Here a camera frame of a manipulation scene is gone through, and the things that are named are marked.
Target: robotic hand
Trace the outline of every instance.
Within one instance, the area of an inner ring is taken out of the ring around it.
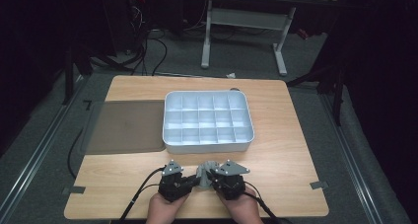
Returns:
[[[245,191],[244,178],[241,174],[246,173],[249,173],[249,169],[228,160],[221,167],[206,172],[206,175],[212,182],[214,190],[222,193],[226,200],[232,200]]]
[[[158,192],[170,202],[187,195],[200,182],[200,178],[195,175],[182,177],[182,171],[183,168],[171,160],[162,172]]]

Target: desk leg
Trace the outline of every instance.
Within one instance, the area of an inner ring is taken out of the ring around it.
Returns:
[[[203,53],[202,53],[202,68],[209,68],[209,58],[210,58],[210,27],[212,24],[212,0],[208,0],[208,11],[206,17],[206,36],[205,42],[203,43]]]
[[[289,31],[290,25],[292,24],[293,16],[295,15],[296,8],[293,7],[286,18],[285,26],[280,36],[279,42],[273,44],[274,55],[276,56],[277,67],[279,68],[279,74],[281,76],[287,75],[286,65],[283,61],[282,47],[286,39],[286,35]]]

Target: metal rail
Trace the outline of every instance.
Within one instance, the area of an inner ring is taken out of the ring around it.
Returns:
[[[12,217],[15,208],[18,206],[22,196],[25,194],[37,170],[42,164],[43,159],[46,157],[50,147],[52,146],[55,134],[63,122],[65,115],[70,110],[75,98],[80,93],[81,89],[85,86],[86,82],[87,79],[84,79],[82,76],[78,77],[76,81],[76,93],[67,105],[61,106],[57,115],[37,145],[36,150],[19,174],[18,179],[0,206],[0,224],[8,223],[9,219]]]

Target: black tape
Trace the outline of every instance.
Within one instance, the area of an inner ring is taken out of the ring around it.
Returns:
[[[326,189],[329,187],[328,182],[314,182],[310,183],[312,189],[322,188]]]
[[[65,187],[62,190],[62,194],[64,194],[64,195],[68,195],[70,193],[80,193],[80,194],[83,194],[85,190],[86,190],[85,187]]]

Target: metal frame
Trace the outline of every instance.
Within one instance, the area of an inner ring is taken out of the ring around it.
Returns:
[[[210,32],[212,24],[229,25],[246,28],[267,29],[280,31],[281,35],[278,42],[273,44],[273,52],[276,57],[277,68],[281,76],[287,75],[286,65],[283,60],[282,47],[286,39],[286,35],[292,24],[296,8],[292,7],[287,15],[266,14],[250,11],[226,10],[213,8],[212,1],[208,1],[206,16],[206,35],[203,42],[202,51],[202,68],[209,68],[210,61]]]

